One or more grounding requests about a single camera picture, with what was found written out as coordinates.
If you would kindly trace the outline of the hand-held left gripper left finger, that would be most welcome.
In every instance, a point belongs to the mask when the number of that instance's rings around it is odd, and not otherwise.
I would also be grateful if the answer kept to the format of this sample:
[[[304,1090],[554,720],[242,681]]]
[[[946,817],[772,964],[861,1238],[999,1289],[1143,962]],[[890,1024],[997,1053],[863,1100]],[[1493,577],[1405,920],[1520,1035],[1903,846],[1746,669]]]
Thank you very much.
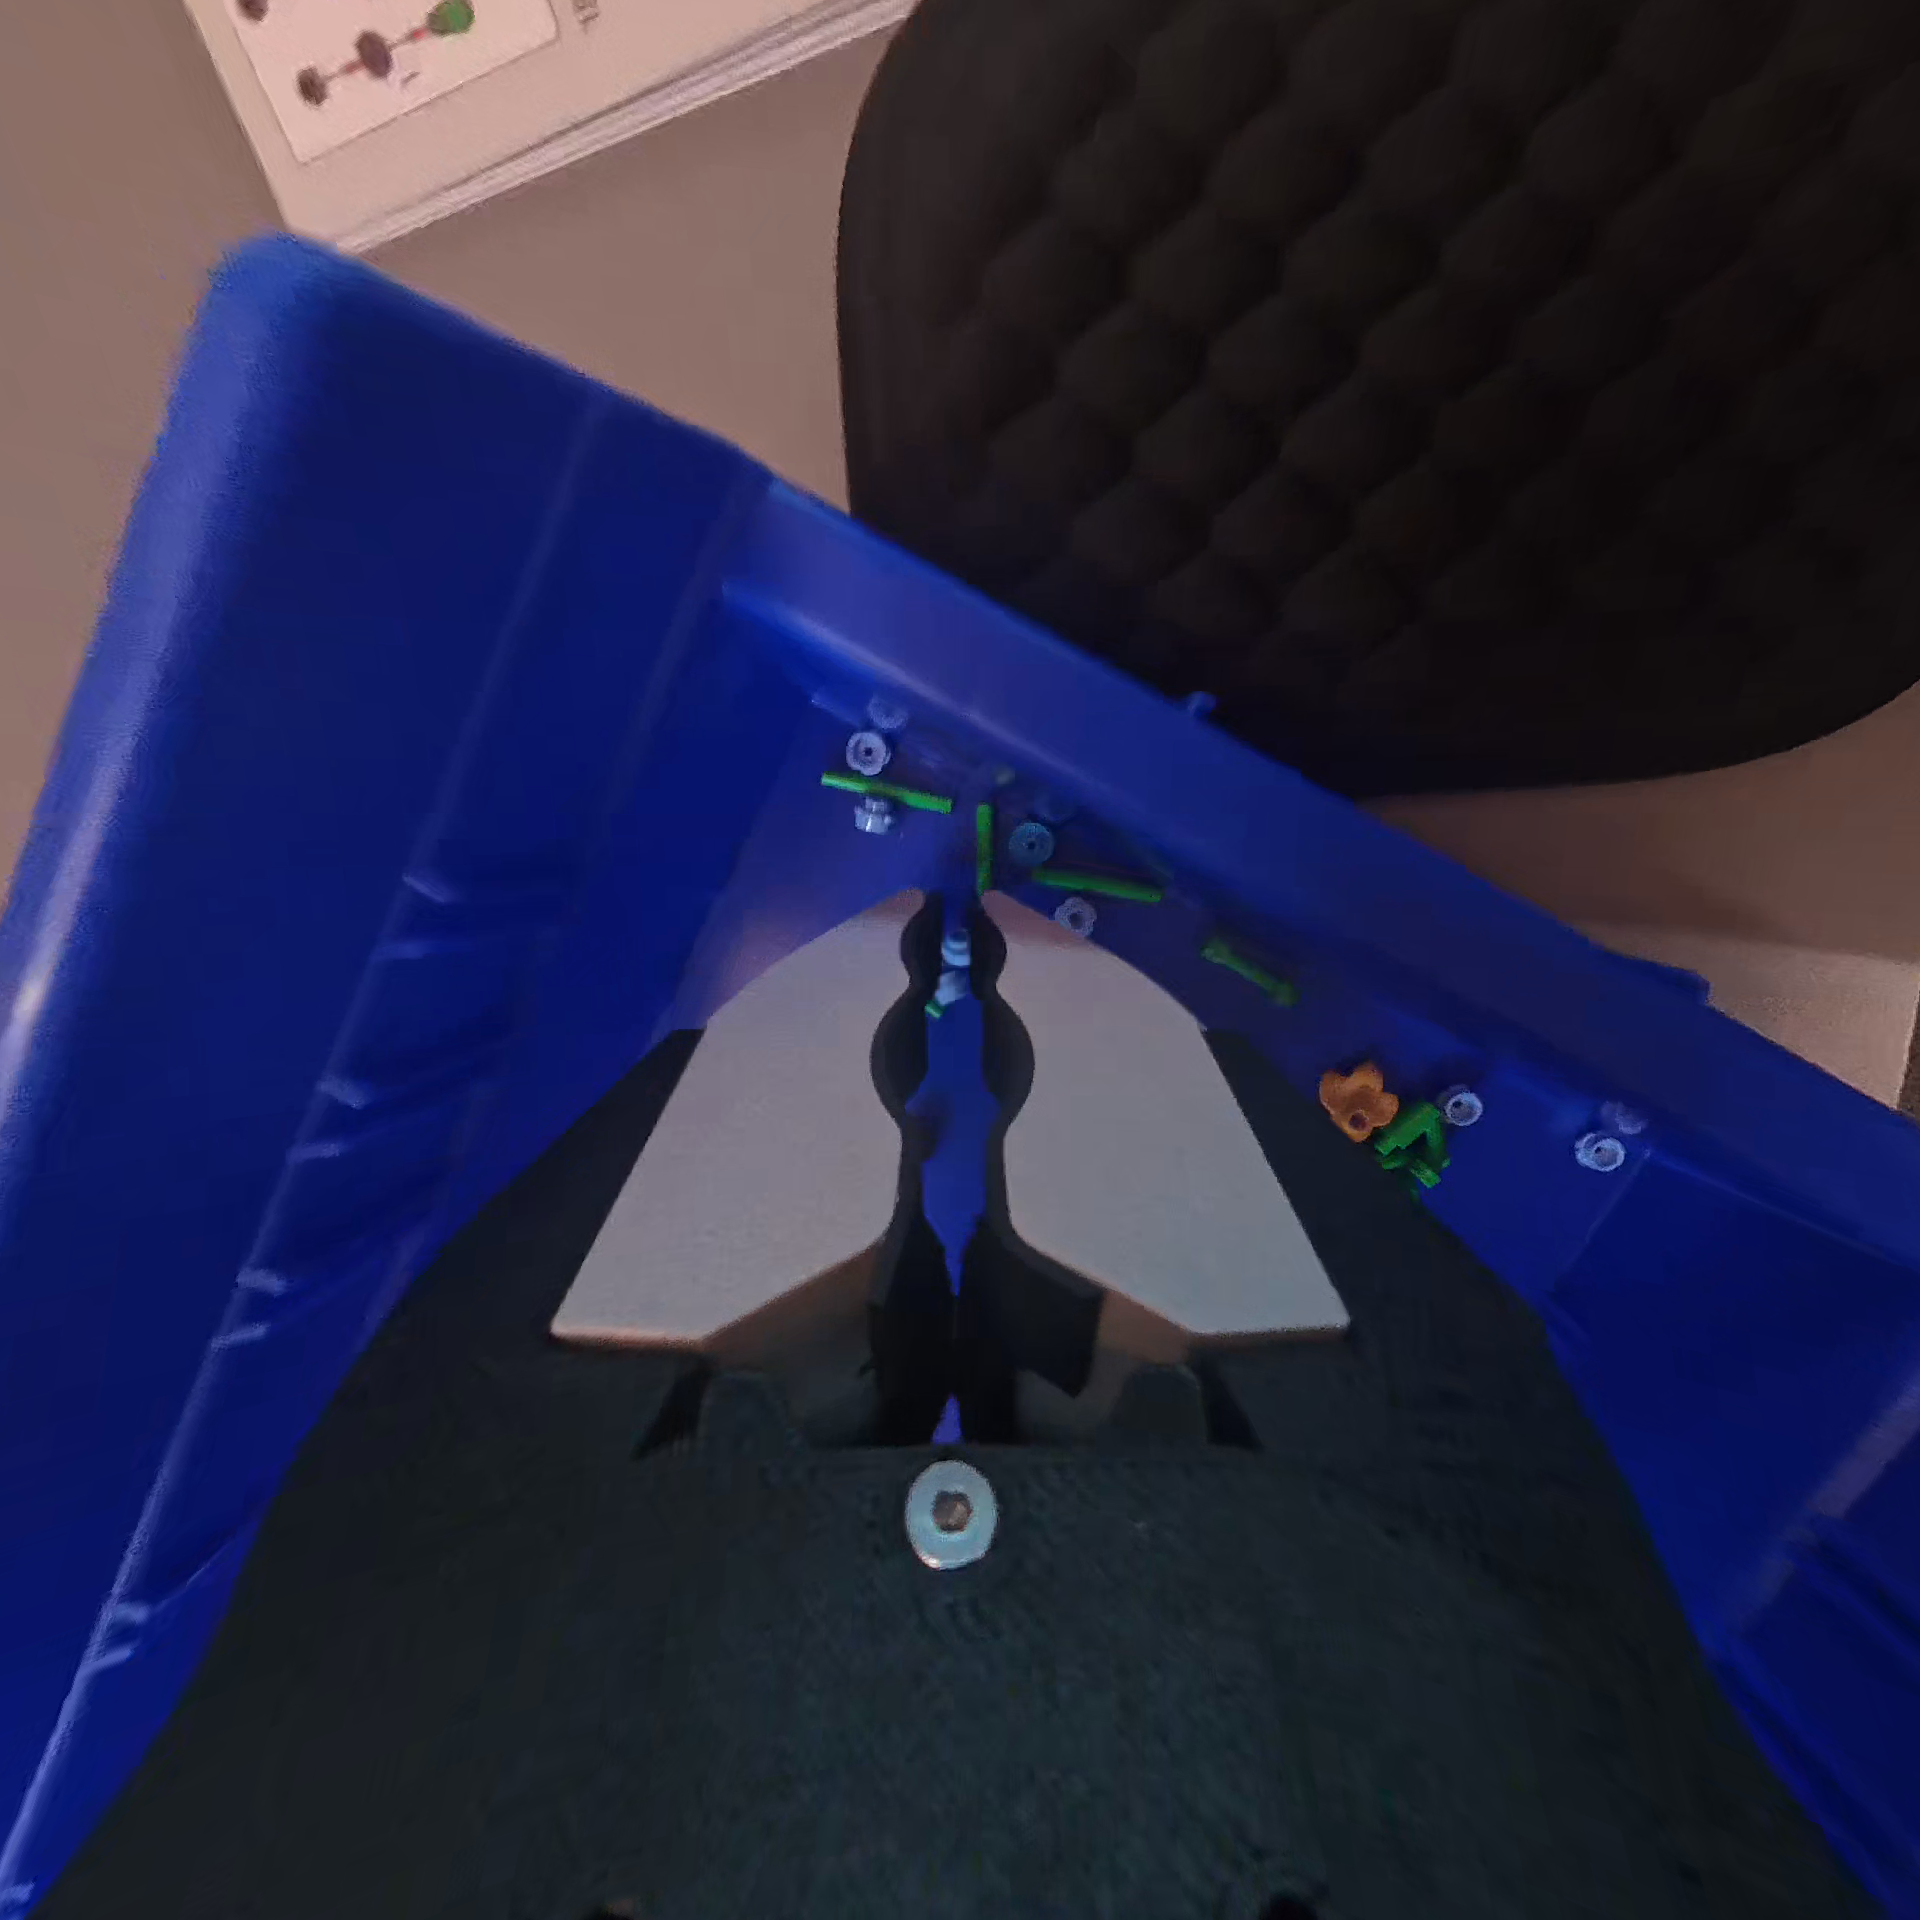
[[[766,1377],[827,1444],[925,1441],[952,1285],[911,1105],[942,900],[902,889],[771,964],[707,1021],[551,1334]]]

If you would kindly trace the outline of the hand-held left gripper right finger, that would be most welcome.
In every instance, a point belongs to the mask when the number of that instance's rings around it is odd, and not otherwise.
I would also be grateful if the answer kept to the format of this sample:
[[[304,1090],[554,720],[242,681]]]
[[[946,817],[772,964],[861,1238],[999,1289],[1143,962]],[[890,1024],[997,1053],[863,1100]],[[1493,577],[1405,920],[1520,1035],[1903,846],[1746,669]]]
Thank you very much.
[[[1351,1331],[1196,1012],[1012,897],[975,909],[973,988],[991,1124],[955,1304],[965,1438],[1088,1433],[1143,1366]]]

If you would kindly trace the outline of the black quilted wrist pad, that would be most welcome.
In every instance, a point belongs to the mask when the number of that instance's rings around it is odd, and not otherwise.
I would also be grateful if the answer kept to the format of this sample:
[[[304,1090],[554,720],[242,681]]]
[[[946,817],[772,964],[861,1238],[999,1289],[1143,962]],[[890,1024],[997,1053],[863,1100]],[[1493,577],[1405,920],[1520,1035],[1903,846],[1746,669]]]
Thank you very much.
[[[836,224],[855,518],[1351,797],[1918,674],[1916,2],[940,2]]]

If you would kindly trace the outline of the flower instruction booklet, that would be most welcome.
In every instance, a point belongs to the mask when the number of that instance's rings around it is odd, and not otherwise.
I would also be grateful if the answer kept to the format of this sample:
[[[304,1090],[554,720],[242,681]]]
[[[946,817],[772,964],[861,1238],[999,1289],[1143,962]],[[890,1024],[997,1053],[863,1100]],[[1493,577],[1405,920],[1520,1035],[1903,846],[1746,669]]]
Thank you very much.
[[[890,32],[908,2],[188,2],[286,230],[365,254]]]

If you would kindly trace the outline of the blue plastic bin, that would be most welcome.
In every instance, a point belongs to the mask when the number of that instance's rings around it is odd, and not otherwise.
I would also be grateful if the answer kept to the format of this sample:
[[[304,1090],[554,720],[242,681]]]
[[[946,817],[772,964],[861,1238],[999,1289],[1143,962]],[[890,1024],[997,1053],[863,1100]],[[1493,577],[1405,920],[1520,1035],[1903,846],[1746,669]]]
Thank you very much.
[[[855,828],[890,777],[952,797]],[[1042,806],[1351,1309],[917,1444],[548,1326],[709,1018]],[[1199,960],[1223,932],[1299,988]],[[1483,1121],[1412,1190],[1316,1084]],[[1642,1118],[1628,1165],[1572,1142]],[[5,920],[5,1915],[1916,1915],[1916,1128],[276,236]]]

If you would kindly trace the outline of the scattered clear round studs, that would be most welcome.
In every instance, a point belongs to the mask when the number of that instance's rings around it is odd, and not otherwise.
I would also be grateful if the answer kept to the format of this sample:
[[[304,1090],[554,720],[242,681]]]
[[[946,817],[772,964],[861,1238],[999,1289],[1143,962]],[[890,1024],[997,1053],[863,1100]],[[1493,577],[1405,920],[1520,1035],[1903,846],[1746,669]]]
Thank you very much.
[[[845,770],[863,776],[863,777],[883,777],[890,781],[899,781],[890,777],[899,748],[904,741],[904,709],[890,704],[885,700],[869,701],[869,715],[861,726],[855,726],[845,744]],[[890,806],[885,802],[867,801],[863,804],[860,797],[855,801],[855,828],[861,832],[885,835],[896,825],[896,817],[908,806]],[[1042,806],[1028,806],[1019,821],[999,828],[997,822],[997,866],[994,866],[994,885],[999,880],[1011,880],[1014,885],[1036,888],[1028,880],[1028,870],[1038,866],[1060,866],[1059,859],[1060,836],[1044,814]],[[1088,940],[1098,931],[1098,904],[1101,898],[1080,898],[1080,897],[1054,897],[1052,920],[1064,928],[1077,940]],[[1448,1123],[1448,1155],[1451,1155],[1451,1136],[1471,1130],[1477,1123],[1483,1121],[1483,1100],[1470,1086],[1451,1086],[1443,1088],[1438,1097],[1428,1097],[1434,1106],[1438,1106],[1447,1123]],[[1632,1136],[1642,1131],[1642,1118],[1632,1110],[1621,1106],[1608,1106],[1600,1116],[1600,1124],[1588,1133],[1580,1136],[1572,1142],[1572,1160],[1580,1168],[1588,1172],[1619,1172],[1628,1165],[1628,1142]]]

